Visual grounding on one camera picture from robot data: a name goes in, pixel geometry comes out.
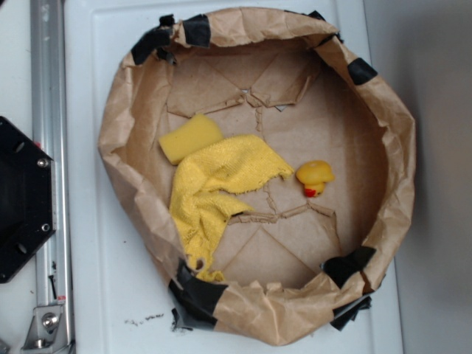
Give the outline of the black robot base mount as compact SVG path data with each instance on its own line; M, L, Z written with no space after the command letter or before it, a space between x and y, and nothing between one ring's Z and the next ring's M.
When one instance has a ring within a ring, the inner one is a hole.
M1 283L6 284L55 232L52 159L1 118Z

